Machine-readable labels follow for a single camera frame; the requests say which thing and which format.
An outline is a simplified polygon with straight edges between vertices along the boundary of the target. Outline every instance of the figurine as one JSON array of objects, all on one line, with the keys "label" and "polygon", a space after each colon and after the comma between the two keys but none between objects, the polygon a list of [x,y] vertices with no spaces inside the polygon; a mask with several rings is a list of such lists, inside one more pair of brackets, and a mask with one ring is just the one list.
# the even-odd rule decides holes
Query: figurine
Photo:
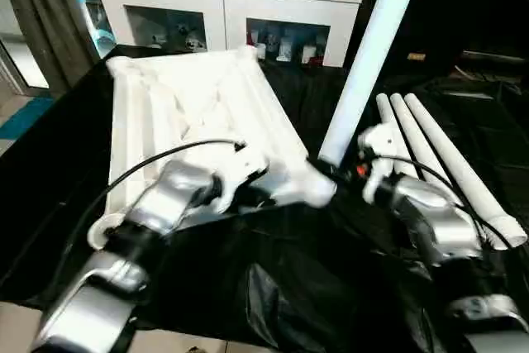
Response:
[{"label": "figurine", "polygon": [[207,51],[206,41],[197,31],[189,32],[185,39],[185,46],[193,53]]}]

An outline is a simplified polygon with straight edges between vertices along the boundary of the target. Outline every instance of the white tube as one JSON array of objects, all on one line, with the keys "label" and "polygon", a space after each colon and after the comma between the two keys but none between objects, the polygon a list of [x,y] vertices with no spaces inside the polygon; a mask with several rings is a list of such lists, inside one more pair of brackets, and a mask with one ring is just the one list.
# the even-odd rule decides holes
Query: white tube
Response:
[{"label": "white tube", "polygon": [[377,0],[319,157],[340,165],[409,0]]},{"label": "white tube", "polygon": [[[382,122],[388,123],[392,128],[393,142],[397,148],[397,155],[405,159],[411,159],[410,154],[407,151],[406,143],[404,142],[403,134],[398,127],[397,119],[395,119],[393,109],[389,103],[388,96],[386,94],[379,94],[377,95],[376,99]],[[399,174],[406,174],[410,177],[419,178],[413,165],[409,165],[408,163],[404,163],[402,161],[396,161],[394,168]]]},{"label": "white tube", "polygon": [[[448,179],[441,163],[437,159],[436,154],[431,149],[430,144],[426,137],[422,134],[419,125],[415,122],[413,115],[410,113],[410,110],[407,108],[406,103],[403,100],[403,96],[400,94],[394,94],[391,96],[391,103],[397,113],[398,121],[403,127],[404,135],[409,142],[412,152],[415,155],[415,158],[419,163],[427,165],[434,171],[436,171],[441,177]],[[451,189],[449,189],[445,184],[443,184],[439,179],[430,173],[421,171],[424,179],[430,184],[434,184],[440,189],[443,189],[447,193],[450,193],[452,198],[456,198]]]},{"label": "white tube", "polygon": [[[527,234],[517,220],[505,213],[496,198],[417,97],[414,94],[408,94],[406,102],[477,214],[498,229],[512,246],[519,246],[526,242]],[[494,248],[498,250],[507,248],[491,231],[485,228],[485,232]]]}]

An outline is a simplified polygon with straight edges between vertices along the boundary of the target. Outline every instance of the white cabinet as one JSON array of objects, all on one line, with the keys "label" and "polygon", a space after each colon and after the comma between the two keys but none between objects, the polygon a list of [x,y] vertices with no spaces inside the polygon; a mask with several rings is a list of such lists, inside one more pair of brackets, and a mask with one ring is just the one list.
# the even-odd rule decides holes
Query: white cabinet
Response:
[{"label": "white cabinet", "polygon": [[342,66],[361,0],[102,0],[117,43]]}]

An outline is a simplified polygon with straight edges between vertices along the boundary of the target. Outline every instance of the black cable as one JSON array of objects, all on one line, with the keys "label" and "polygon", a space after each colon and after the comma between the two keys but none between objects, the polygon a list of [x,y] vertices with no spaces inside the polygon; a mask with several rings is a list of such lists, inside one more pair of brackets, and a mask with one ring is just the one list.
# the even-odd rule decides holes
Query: black cable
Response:
[{"label": "black cable", "polygon": [[406,157],[402,157],[402,156],[388,156],[388,155],[376,155],[374,158],[375,159],[388,159],[388,160],[402,161],[403,163],[408,163],[410,165],[415,165],[419,169],[422,169],[422,170],[426,171],[428,174],[431,174],[434,177],[436,177],[437,179],[439,179],[450,190],[454,189],[452,187],[452,183],[448,179],[443,177],[441,174],[439,174],[434,169],[432,169],[432,168],[428,167],[427,165],[424,165],[423,163],[420,163],[418,161],[407,159]]},{"label": "black cable", "polygon": [[485,220],[483,220],[477,213],[476,211],[474,211],[474,209],[472,208],[472,206],[470,205],[470,202],[467,200],[467,198],[465,196],[462,196],[460,194],[457,194],[456,192],[454,192],[454,187],[452,186],[451,182],[446,179],[445,177],[443,177],[442,175],[440,175],[437,171],[435,171],[434,169],[432,169],[431,167],[428,167],[427,165],[424,165],[423,163],[419,162],[419,161],[415,161],[415,160],[411,160],[411,159],[407,159],[406,157],[402,157],[402,156],[389,156],[389,155],[376,155],[375,156],[375,159],[376,158],[379,158],[379,159],[388,159],[388,160],[395,160],[395,161],[402,161],[403,163],[408,163],[410,165],[415,165],[416,167],[418,167],[419,169],[421,170],[424,170],[426,171],[428,174],[431,174],[433,175],[434,177],[436,177],[437,179],[439,179],[450,191],[452,191],[455,196],[463,203],[463,207],[460,208],[461,210],[465,211],[466,213],[468,213],[470,215],[470,218],[472,219],[472,223],[474,224],[474,227],[476,228],[476,232],[478,233],[478,238],[479,238],[479,241],[481,242],[481,244],[483,245],[484,243],[484,238],[483,236],[481,235],[480,233],[480,228],[479,228],[479,223],[482,223],[482,222],[485,222],[487,223]]},{"label": "black cable", "polygon": [[164,157],[167,157],[169,155],[178,153],[182,150],[191,149],[195,146],[201,146],[201,145],[209,145],[209,144],[230,144],[234,145],[236,150],[239,150],[243,147],[245,147],[244,143],[240,143],[234,140],[205,140],[205,141],[197,141],[192,142],[189,144],[177,146],[173,149],[166,150],[165,152],[161,152],[158,155],[151,156],[148,159],[143,160],[142,162],[138,163],[122,175],[120,175],[116,180],[114,180],[111,184],[109,184],[84,210],[83,214],[81,215],[79,221],[77,222],[77,225],[75,225],[75,228],[70,232],[68,235],[68,238],[66,239],[66,242],[64,243],[63,250],[61,251],[61,256],[59,259],[59,263],[57,264],[57,267],[55,268],[55,272],[51,278],[50,283],[48,284],[48,287],[45,290],[45,297],[46,298],[52,298],[53,293],[55,291],[55,288],[57,286],[57,283],[59,283],[60,275],[63,271],[64,266],[66,265],[66,261],[69,258],[70,251],[74,247],[80,232],[83,230],[86,222],[89,219],[90,214],[93,212],[95,207],[101,202],[101,200],[107,196],[118,184],[123,182],[125,179],[130,177],[132,174],[134,174],[137,170],[142,169],[146,165],[149,165],[151,163],[154,163],[155,161],[162,159]]}]

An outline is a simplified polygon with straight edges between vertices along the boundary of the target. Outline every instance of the glass cabinet door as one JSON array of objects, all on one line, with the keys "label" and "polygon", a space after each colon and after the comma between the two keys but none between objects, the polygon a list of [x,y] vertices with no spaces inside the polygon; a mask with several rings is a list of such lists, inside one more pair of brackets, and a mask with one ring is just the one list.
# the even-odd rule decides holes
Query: glass cabinet door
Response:
[{"label": "glass cabinet door", "polygon": [[246,44],[261,59],[323,65],[329,26],[246,19]]},{"label": "glass cabinet door", "polygon": [[118,44],[167,50],[226,49],[223,0],[103,0]]},{"label": "glass cabinet door", "polygon": [[201,12],[127,5],[125,9],[137,45],[169,52],[207,51]]}]

